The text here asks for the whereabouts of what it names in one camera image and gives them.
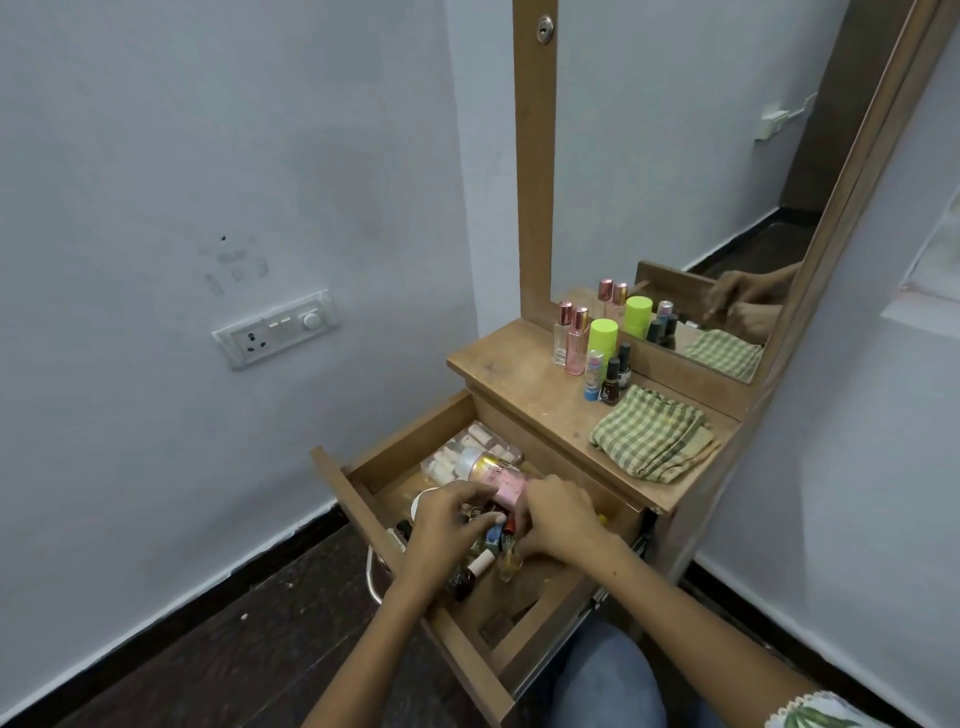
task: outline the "jeans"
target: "jeans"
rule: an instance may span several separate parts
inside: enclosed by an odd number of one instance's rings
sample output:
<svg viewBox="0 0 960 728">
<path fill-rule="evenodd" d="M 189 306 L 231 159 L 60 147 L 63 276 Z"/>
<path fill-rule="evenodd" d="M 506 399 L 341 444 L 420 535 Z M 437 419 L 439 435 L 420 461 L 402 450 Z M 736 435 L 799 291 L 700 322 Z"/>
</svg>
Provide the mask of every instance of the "jeans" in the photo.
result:
<svg viewBox="0 0 960 728">
<path fill-rule="evenodd" d="M 697 728 L 723 728 L 700 701 Z M 549 728 L 666 728 L 666 711 L 650 664 L 616 627 L 590 622 L 573 637 L 553 686 Z"/>
</svg>

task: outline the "open drawer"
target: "open drawer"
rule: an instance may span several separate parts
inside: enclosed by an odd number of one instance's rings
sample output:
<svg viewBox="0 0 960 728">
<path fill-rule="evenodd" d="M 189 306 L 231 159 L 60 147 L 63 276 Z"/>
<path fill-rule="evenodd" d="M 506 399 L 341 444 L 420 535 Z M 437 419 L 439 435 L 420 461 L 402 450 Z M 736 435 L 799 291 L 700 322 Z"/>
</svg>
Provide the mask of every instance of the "open drawer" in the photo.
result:
<svg viewBox="0 0 960 728">
<path fill-rule="evenodd" d="M 627 541 L 636 536 L 637 511 L 511 416 L 465 391 L 351 467 L 341 469 L 322 448 L 313 450 L 320 474 L 389 570 L 400 569 L 403 553 L 387 529 L 409 519 L 413 498 L 434 485 L 420 472 L 420 461 L 474 420 L 522 449 L 524 470 L 576 482 L 590 493 L 597 512 L 609 519 L 610 530 Z M 578 571 L 535 557 L 509 584 L 500 580 L 496 567 L 488 569 L 463 603 L 441 595 L 424 626 L 484 718 L 500 725 L 592 608 L 597 591 Z"/>
</svg>

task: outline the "hand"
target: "hand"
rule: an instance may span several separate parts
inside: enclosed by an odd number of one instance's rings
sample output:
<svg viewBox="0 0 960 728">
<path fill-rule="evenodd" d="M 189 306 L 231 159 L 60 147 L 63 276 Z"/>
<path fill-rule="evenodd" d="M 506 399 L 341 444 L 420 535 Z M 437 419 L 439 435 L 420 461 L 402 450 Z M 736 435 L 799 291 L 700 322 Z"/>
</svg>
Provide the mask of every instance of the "hand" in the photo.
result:
<svg viewBox="0 0 960 728">
<path fill-rule="evenodd" d="M 486 503 L 495 493 L 495 486 L 458 480 L 420 496 L 403 571 L 395 584 L 428 600 L 436 596 L 473 542 L 495 523 L 507 520 L 502 513 L 493 512 L 464 524 L 461 504 Z"/>
<path fill-rule="evenodd" d="M 759 273 L 727 271 L 710 287 L 705 295 L 707 318 L 726 311 L 733 303 L 751 303 L 763 298 L 770 290 L 770 281 Z"/>
<path fill-rule="evenodd" d="M 766 344 L 781 308 L 780 305 L 734 303 L 724 330 L 751 344 Z"/>
<path fill-rule="evenodd" d="M 527 483 L 515 520 L 517 557 L 544 553 L 580 570 L 611 537 L 587 492 L 555 475 Z"/>
</svg>

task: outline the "perfume bottle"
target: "perfume bottle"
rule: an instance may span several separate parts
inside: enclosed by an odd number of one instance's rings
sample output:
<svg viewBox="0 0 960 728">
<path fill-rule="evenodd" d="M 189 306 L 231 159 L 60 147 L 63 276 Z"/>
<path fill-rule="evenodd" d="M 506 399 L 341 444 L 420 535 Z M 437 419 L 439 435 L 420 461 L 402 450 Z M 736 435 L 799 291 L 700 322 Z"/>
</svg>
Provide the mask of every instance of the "perfume bottle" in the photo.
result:
<svg viewBox="0 0 960 728">
<path fill-rule="evenodd" d="M 604 307 L 604 318 L 613 319 L 618 325 L 623 324 L 623 316 L 627 310 L 627 284 L 618 283 L 613 287 L 613 295 Z"/>
<path fill-rule="evenodd" d="M 573 303 L 564 301 L 560 304 L 560 317 L 553 325 L 553 363 L 563 366 L 566 363 L 566 335 L 570 333 L 570 324 L 573 323 Z"/>
<path fill-rule="evenodd" d="M 569 375 L 579 376 L 587 366 L 587 332 L 590 317 L 584 306 L 573 309 L 573 325 L 566 336 L 566 363 L 564 370 Z"/>
<path fill-rule="evenodd" d="M 601 279 L 597 286 L 597 300 L 590 305 L 590 319 L 596 321 L 607 316 L 607 303 L 613 297 L 613 279 Z"/>
</svg>

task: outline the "green checkered towel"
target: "green checkered towel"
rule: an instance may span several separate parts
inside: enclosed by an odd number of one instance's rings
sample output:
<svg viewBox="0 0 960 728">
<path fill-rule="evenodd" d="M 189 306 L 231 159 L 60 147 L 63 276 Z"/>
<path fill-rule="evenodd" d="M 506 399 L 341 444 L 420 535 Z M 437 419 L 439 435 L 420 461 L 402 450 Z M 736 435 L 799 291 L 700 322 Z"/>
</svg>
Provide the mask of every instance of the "green checkered towel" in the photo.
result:
<svg viewBox="0 0 960 728">
<path fill-rule="evenodd" d="M 749 382 L 763 356 L 763 346 L 748 344 L 731 333 L 715 328 L 704 331 L 703 335 L 687 348 L 684 356 L 725 375 Z"/>
<path fill-rule="evenodd" d="M 701 410 L 641 387 L 627 390 L 590 442 L 628 474 L 656 483 L 673 482 L 717 447 Z"/>
</svg>

